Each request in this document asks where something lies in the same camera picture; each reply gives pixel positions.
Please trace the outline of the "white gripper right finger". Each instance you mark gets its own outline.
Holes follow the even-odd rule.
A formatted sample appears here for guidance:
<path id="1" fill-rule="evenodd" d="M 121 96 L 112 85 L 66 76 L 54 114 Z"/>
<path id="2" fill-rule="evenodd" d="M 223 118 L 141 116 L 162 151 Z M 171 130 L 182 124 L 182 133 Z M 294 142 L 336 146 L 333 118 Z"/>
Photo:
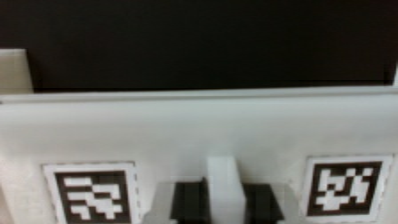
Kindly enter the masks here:
<path id="1" fill-rule="evenodd" d="M 278 224 L 285 220 L 272 187 L 269 184 L 246 184 L 246 224 Z"/>

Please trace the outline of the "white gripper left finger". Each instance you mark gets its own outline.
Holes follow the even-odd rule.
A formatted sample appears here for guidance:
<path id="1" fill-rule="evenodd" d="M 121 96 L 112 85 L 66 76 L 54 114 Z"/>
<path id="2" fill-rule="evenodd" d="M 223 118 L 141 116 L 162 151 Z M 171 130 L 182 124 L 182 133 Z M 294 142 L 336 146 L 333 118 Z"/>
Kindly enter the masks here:
<path id="1" fill-rule="evenodd" d="M 178 182 L 175 187 L 171 219 L 176 224 L 210 224 L 208 181 Z"/>

